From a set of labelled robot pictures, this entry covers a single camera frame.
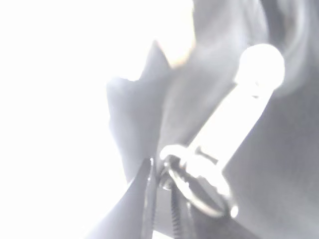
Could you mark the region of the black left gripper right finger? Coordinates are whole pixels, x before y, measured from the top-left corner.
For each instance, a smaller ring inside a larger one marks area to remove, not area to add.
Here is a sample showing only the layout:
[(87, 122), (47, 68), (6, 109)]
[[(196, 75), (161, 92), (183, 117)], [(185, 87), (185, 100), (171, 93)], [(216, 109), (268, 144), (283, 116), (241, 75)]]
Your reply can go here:
[(161, 159), (174, 238), (234, 239), (230, 226), (239, 209), (217, 165), (198, 154), (162, 154)]

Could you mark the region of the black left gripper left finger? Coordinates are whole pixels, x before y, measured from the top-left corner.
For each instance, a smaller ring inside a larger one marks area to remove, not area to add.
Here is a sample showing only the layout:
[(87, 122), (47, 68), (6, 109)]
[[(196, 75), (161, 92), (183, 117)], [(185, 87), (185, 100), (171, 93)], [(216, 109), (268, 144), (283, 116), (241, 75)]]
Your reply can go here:
[(88, 233), (87, 239), (151, 239), (157, 202), (153, 158), (145, 159), (127, 191)]

